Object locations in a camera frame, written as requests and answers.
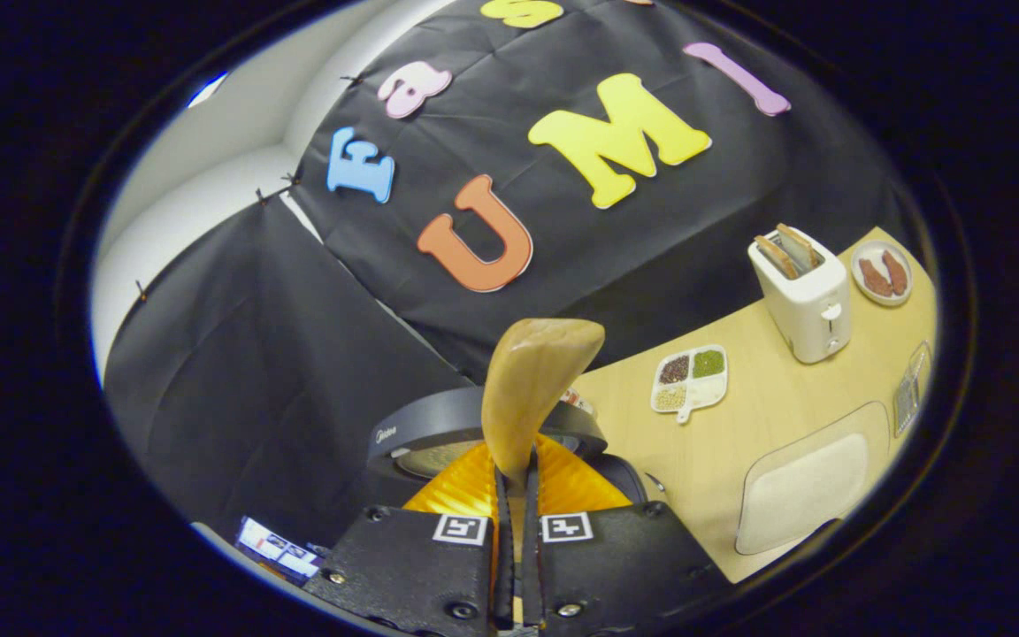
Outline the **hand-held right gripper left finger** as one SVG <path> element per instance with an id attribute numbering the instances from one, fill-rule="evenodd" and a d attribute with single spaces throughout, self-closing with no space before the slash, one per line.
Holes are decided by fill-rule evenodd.
<path id="1" fill-rule="evenodd" d="M 492 634 L 514 622 L 504 480 L 484 443 L 405 505 L 369 505 L 303 588 L 409 634 Z"/>

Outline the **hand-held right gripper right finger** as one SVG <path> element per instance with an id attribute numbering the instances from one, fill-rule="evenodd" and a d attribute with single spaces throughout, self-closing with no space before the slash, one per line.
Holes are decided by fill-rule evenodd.
<path id="1" fill-rule="evenodd" d="M 663 488 L 610 453 L 535 440 L 523 525 L 523 620 L 542 634 L 655 634 L 731 590 Z"/>

